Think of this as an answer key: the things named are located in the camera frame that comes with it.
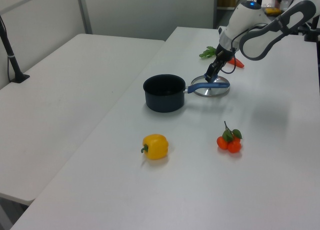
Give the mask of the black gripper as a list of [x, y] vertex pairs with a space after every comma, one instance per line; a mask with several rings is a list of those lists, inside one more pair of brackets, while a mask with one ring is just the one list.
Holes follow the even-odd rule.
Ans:
[[215, 51], [215, 61], [211, 63], [204, 75], [207, 82], [212, 82], [217, 78], [219, 72], [223, 72], [223, 67], [226, 62], [230, 61], [234, 57], [232, 51], [225, 49], [221, 45], [218, 45]]

